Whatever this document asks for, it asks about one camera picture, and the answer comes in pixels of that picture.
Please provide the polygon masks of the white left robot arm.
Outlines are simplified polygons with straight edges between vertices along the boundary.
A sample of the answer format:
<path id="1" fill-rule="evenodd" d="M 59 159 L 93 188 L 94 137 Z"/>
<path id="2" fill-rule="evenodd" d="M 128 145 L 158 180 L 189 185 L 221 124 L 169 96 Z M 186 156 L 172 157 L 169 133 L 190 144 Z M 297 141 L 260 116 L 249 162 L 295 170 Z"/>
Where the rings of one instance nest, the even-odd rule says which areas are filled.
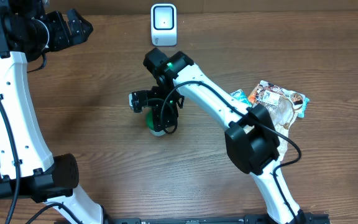
<path id="1" fill-rule="evenodd" d="M 77 10 L 46 12 L 45 1 L 0 0 L 0 199 L 56 209 L 69 223 L 111 223 L 79 183 L 74 155 L 54 156 L 29 91 L 29 62 L 82 44 L 93 31 Z"/>

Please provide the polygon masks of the teal wipes packet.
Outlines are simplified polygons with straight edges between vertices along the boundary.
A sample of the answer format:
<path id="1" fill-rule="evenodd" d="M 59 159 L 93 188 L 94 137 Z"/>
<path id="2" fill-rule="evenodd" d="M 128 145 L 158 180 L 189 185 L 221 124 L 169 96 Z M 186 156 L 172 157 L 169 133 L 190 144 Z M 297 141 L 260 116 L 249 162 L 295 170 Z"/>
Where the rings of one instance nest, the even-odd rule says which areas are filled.
<path id="1" fill-rule="evenodd" d="M 310 99 L 305 97 L 305 99 L 303 100 L 303 104 L 302 104 L 301 108 L 298 110 L 297 117 L 299 117 L 299 118 L 304 118 L 305 117 L 305 111 L 307 109 L 307 106 L 308 106 L 309 102 L 310 102 Z"/>

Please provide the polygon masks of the green lid jar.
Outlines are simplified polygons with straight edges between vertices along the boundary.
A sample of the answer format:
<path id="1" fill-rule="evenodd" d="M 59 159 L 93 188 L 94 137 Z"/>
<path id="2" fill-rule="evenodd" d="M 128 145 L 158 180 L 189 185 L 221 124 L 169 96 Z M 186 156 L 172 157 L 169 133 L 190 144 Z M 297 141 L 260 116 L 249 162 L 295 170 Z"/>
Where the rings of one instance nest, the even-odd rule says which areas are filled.
<path id="1" fill-rule="evenodd" d="M 147 127 L 149 128 L 150 133 L 153 134 L 154 136 L 160 137 L 160 136 L 165 135 L 164 131 L 155 131 L 154 130 L 154 121 L 153 121 L 152 110 L 149 110 L 146 113 L 145 122 L 146 122 Z"/>

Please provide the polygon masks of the small orange white box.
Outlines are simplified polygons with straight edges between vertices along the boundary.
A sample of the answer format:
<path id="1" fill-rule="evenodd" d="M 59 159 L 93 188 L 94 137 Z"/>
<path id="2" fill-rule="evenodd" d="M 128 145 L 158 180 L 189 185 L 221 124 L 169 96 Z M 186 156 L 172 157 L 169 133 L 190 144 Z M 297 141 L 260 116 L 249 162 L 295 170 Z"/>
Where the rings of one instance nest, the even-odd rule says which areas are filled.
<path id="1" fill-rule="evenodd" d="M 250 102 L 250 104 L 253 105 L 257 101 L 257 95 L 258 95 L 257 89 L 254 88 L 252 90 L 252 92 L 250 93 L 250 95 L 247 97 L 247 99 Z"/>

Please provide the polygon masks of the small teal gum pack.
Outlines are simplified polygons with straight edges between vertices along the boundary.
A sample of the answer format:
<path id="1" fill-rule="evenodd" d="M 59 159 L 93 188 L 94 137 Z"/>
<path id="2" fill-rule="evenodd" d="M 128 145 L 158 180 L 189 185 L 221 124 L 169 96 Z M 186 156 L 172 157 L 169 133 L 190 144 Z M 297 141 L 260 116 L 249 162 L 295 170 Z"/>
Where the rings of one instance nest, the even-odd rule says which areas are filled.
<path id="1" fill-rule="evenodd" d="M 247 106 L 252 107 L 252 103 L 248 100 L 247 95 L 243 92 L 242 89 L 238 89 L 230 94 L 236 100 L 245 103 Z"/>

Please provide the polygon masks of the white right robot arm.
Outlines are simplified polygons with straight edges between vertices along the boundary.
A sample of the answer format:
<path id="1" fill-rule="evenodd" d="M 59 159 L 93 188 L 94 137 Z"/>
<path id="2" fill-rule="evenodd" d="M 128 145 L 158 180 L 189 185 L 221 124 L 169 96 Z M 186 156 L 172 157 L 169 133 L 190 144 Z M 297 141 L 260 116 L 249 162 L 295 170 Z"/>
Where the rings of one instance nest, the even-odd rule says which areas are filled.
<path id="1" fill-rule="evenodd" d="M 273 223 L 305 223 L 306 216 L 290 194 L 283 178 L 278 147 L 280 140 L 299 147 L 275 130 L 269 111 L 263 105 L 250 107 L 212 82 L 194 61 L 179 51 L 167 57 L 158 48 L 146 53 L 144 67 L 153 75 L 164 96 L 160 123 L 168 118 L 177 99 L 189 98 L 207 112 L 223 129 L 226 152 L 243 173 L 250 174 L 259 188 Z"/>

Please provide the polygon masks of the beige porridge pouch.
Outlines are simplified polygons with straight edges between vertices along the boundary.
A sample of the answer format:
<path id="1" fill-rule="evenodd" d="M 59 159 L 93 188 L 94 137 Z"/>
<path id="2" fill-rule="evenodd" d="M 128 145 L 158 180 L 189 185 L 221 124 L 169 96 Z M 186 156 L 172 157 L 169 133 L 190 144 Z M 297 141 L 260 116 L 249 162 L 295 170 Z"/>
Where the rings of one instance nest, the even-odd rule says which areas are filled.
<path id="1" fill-rule="evenodd" d="M 298 110 L 306 96 L 264 80 L 261 80 L 255 88 L 258 95 L 257 101 L 252 106 L 261 104 L 266 107 L 275 130 L 288 137 L 291 125 L 298 118 Z"/>

